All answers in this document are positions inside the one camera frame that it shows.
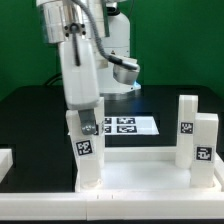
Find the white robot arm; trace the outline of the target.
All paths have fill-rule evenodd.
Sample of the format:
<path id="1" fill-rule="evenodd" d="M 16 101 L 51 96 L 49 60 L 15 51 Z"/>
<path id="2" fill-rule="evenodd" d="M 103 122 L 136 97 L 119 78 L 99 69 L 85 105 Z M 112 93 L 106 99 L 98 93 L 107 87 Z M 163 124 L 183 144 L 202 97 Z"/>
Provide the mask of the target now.
<path id="1" fill-rule="evenodd" d="M 132 85 L 140 66 L 132 58 L 108 54 L 101 39 L 109 34 L 106 4 L 118 0 L 36 0 L 46 41 L 58 46 L 67 107 L 76 111 L 85 135 L 96 132 L 94 109 L 100 92 L 97 70 L 114 65 L 113 78 Z"/>

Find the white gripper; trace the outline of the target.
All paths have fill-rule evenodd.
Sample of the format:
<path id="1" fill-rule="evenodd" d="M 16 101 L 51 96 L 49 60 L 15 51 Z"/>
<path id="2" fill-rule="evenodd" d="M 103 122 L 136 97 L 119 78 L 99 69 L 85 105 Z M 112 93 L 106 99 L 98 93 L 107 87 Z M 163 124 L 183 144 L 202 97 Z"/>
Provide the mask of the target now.
<path id="1" fill-rule="evenodd" d="M 98 105 L 100 96 L 117 97 L 132 92 L 132 88 L 136 88 L 140 66 L 135 59 L 122 57 L 125 66 L 114 64 L 111 68 L 98 71 L 89 42 L 80 45 L 80 65 L 75 63 L 71 42 L 61 43 L 59 53 L 67 107 L 70 110 L 79 110 L 82 133 L 92 135 L 96 132 L 93 108 Z"/>

